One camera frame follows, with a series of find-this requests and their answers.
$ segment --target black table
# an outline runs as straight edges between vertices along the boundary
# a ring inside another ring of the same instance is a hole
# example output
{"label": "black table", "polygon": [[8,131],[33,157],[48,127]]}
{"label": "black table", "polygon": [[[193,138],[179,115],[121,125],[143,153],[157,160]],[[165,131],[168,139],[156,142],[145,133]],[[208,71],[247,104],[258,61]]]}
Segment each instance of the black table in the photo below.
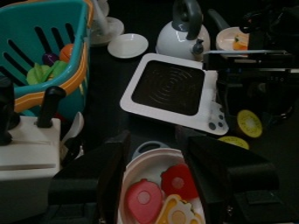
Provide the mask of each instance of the black table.
{"label": "black table", "polygon": [[[149,46],[145,53],[155,53],[159,32],[172,20],[173,0],[108,0],[107,2],[109,5],[108,15],[124,23],[125,33],[137,33],[147,38]],[[258,9],[258,2],[200,1],[200,7],[213,48],[212,39],[216,37],[217,29],[205,14],[207,9],[216,9],[230,25],[236,25],[244,13]],[[132,151],[143,142],[151,140],[160,141],[172,148],[179,147],[171,124],[131,115],[119,106],[143,55],[132,59],[117,59],[108,54],[105,46],[93,47],[89,50],[88,104],[84,111],[83,133],[87,151],[95,149],[123,130],[131,132]],[[298,123],[299,111],[295,108],[292,117],[268,130],[259,139],[250,142],[251,150],[275,164],[280,180],[280,196],[296,211],[299,211],[299,194],[296,193],[299,189]]]}

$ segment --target red toy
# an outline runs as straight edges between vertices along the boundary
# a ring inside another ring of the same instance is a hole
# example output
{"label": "red toy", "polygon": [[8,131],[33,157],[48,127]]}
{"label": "red toy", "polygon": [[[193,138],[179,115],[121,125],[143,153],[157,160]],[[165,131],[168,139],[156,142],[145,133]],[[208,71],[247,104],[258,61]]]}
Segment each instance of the red toy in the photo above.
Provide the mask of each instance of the red toy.
{"label": "red toy", "polygon": [[179,194],[184,200],[199,197],[187,164],[173,165],[161,173],[161,188],[165,195]]}
{"label": "red toy", "polygon": [[125,205],[140,224],[152,223],[163,207],[159,185],[147,179],[133,183],[125,192]]}

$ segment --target black kettle handle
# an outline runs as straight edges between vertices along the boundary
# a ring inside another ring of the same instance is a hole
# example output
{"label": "black kettle handle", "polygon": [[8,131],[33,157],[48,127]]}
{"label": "black kettle handle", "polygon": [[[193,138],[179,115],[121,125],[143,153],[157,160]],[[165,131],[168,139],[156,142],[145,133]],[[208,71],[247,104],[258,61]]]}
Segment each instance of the black kettle handle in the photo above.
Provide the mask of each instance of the black kettle handle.
{"label": "black kettle handle", "polygon": [[196,0],[175,0],[172,6],[172,28],[188,32],[187,39],[197,38],[201,30],[201,7]]}

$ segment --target toy utensil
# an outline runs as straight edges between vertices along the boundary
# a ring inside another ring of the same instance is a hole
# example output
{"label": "toy utensil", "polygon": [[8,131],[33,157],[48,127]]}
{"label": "toy utensil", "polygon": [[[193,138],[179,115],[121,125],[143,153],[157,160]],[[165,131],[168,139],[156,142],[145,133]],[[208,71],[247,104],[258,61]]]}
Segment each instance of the toy utensil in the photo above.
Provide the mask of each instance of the toy utensil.
{"label": "toy utensil", "polygon": [[65,158],[67,152],[68,152],[68,148],[65,147],[65,142],[77,136],[77,134],[80,133],[81,129],[84,126],[84,118],[81,113],[79,112],[75,116],[72,125],[69,127],[69,131],[65,134],[64,138],[60,140],[60,160],[63,160]]}
{"label": "toy utensil", "polygon": [[96,23],[91,27],[91,45],[104,46],[109,43],[112,38],[124,33],[123,22],[113,18],[105,17],[103,10],[99,7],[97,0],[91,1],[95,8],[95,19]]}

